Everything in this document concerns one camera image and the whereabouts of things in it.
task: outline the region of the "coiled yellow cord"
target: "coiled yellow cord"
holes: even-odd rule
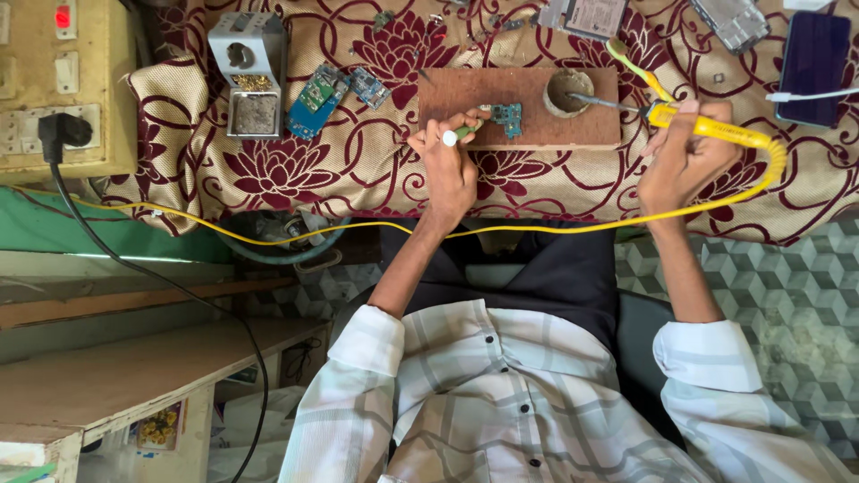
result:
[[[591,226],[586,226],[586,227],[550,228],[550,227],[545,227],[545,226],[510,226],[510,225],[490,226],[490,227],[481,228],[481,229],[473,229],[471,231],[464,231],[461,233],[452,233],[452,234],[448,235],[447,238],[455,238],[457,236],[465,236],[465,235],[474,235],[477,233],[483,233],[485,231],[498,231],[498,230],[502,230],[502,229],[513,230],[513,231],[543,231],[546,233],[558,233],[558,234],[587,233],[589,231],[597,231],[597,230],[601,230],[601,229],[612,229],[612,228],[618,228],[618,227],[622,227],[622,226],[630,226],[632,224],[646,223],[646,222],[651,222],[654,220],[661,220],[663,218],[682,217],[682,216],[688,215],[690,213],[698,213],[700,211],[707,211],[707,210],[712,210],[714,208],[719,208],[720,206],[731,205],[732,203],[737,203],[737,202],[740,202],[744,199],[751,198],[752,196],[764,191],[773,181],[778,180],[781,177],[782,171],[784,171],[784,167],[787,164],[788,151],[784,148],[784,146],[781,143],[779,143],[778,141],[773,140],[773,139],[771,139],[770,142],[766,145],[766,150],[770,154],[770,165],[767,167],[766,171],[764,172],[764,176],[761,178],[761,181],[757,185],[752,186],[751,188],[745,190],[742,193],[737,193],[734,196],[729,196],[729,197],[724,198],[724,199],[718,199],[715,201],[708,201],[707,203],[702,203],[700,205],[692,205],[692,206],[688,206],[686,208],[681,208],[679,210],[667,211],[665,213],[659,213],[659,214],[650,215],[647,217],[635,217],[635,218],[630,218],[628,220],[621,220],[621,221],[610,222],[610,223],[601,223],[601,224],[596,224],[596,225],[591,225]],[[27,192],[27,193],[49,194],[49,195],[53,195],[53,196],[59,195],[59,193],[34,190],[31,188],[26,188],[24,186],[12,185],[9,187],[12,189],[22,191],[22,192]],[[282,241],[259,241],[259,240],[252,240],[250,238],[247,238],[246,236],[242,236],[242,235],[239,235],[237,233],[233,233],[232,231],[229,231],[228,229],[223,229],[223,228],[221,228],[221,227],[219,227],[213,223],[210,223],[210,222],[203,220],[203,218],[201,218],[201,217],[195,217],[191,213],[185,213],[184,211],[175,210],[173,208],[167,208],[166,206],[157,205],[155,203],[150,203],[148,201],[139,201],[136,203],[127,203],[127,204],[123,204],[123,205],[106,206],[106,205],[97,205],[95,203],[89,203],[88,201],[84,201],[82,199],[77,199],[77,198],[74,198],[74,200],[79,205],[89,206],[90,208],[98,208],[100,210],[126,210],[129,208],[150,208],[151,210],[161,210],[165,213],[171,213],[171,214],[174,214],[174,215],[177,215],[180,217],[188,218],[189,220],[200,223],[203,226],[207,226],[207,227],[209,227],[215,231],[219,231],[219,232],[223,233],[224,235],[232,236],[236,240],[241,240],[243,242],[251,243],[253,245],[264,245],[264,246],[280,245],[283,243],[289,243],[289,242],[294,242],[296,240],[301,240],[302,238],[307,238],[309,236],[318,235],[320,233],[326,233],[328,231],[334,231],[335,229],[347,229],[347,228],[355,228],[355,227],[359,227],[359,226],[390,226],[390,227],[394,227],[396,229],[401,229],[406,233],[409,233],[409,234],[411,233],[410,229],[402,227],[396,223],[363,222],[363,223],[350,223],[350,224],[346,224],[346,225],[339,225],[339,226],[332,226],[332,227],[323,228],[323,229],[317,229],[317,230],[312,231],[310,233],[307,233],[304,235],[299,235],[299,236],[294,236],[292,238],[289,238],[287,240],[282,240]]]

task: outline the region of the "white checkered shirt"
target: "white checkered shirt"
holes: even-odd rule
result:
[[[280,481],[855,481],[763,393],[734,322],[669,322],[653,349],[689,455],[575,324],[482,300],[402,321],[365,305],[299,405]]]

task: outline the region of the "smartphone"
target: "smartphone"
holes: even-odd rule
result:
[[[823,94],[841,89],[850,49],[850,19],[799,11],[790,19],[779,92]],[[820,127],[838,126],[842,96],[776,103],[781,120]]]

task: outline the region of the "floral fabric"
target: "floral fabric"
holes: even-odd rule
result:
[[[779,182],[746,202],[690,216],[697,232],[789,245],[859,201],[859,95],[841,101],[833,130],[778,121],[764,99],[777,90],[782,67],[789,13],[781,4],[758,3],[772,34],[740,57],[727,53],[686,0],[631,0],[626,10],[619,37],[635,64],[654,71],[678,99],[733,102],[736,124],[779,138],[789,149]],[[187,0],[161,9],[166,48],[176,57],[129,78],[140,106],[140,161],[135,174],[110,178],[103,200],[148,200],[211,221],[262,209],[414,217],[428,198],[423,165],[405,143],[419,129],[418,69],[613,65],[622,101],[643,105],[655,98],[600,42],[532,25],[540,6],[515,0],[472,0],[469,7],[441,0]],[[365,67],[393,91],[391,98],[374,111],[347,94],[312,141],[288,131],[280,141],[227,138],[228,91],[206,32],[222,12],[236,10],[274,12],[287,26],[288,106],[324,62],[344,72]],[[382,10],[394,19],[374,33],[373,17]],[[842,82],[847,87],[859,76],[859,4],[841,1],[829,10],[854,20]],[[499,31],[514,19],[525,27]],[[638,216],[637,183],[652,162],[638,153],[652,132],[637,116],[620,115],[623,141],[614,151],[472,152],[480,176],[478,202],[468,216]],[[766,163],[765,152],[746,150],[698,202],[754,185]],[[173,215],[152,217],[149,210],[130,215],[174,235],[197,228]]]

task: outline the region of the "black chair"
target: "black chair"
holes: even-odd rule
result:
[[[466,266],[466,279],[474,287],[500,290],[507,286],[524,265],[496,264]],[[329,347],[337,340],[346,322],[367,303],[374,287],[349,301],[337,314]],[[671,304],[628,290],[619,290],[618,363],[620,393],[668,441],[685,451],[680,431],[665,408],[660,392],[667,381],[653,359],[653,339],[659,329],[674,320]]]

